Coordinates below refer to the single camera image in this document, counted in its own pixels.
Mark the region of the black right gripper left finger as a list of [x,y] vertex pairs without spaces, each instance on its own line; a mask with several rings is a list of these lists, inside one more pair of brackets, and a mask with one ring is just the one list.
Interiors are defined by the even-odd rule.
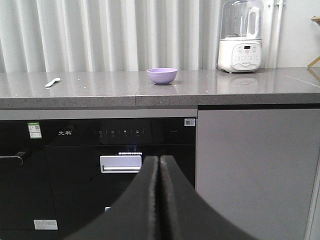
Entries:
[[156,188],[159,158],[147,156],[139,173],[110,209],[66,240],[158,240]]

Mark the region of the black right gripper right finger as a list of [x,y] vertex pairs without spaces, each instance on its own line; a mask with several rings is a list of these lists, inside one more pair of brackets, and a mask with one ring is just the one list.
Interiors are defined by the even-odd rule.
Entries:
[[196,192],[171,155],[159,160],[163,240],[254,240]]

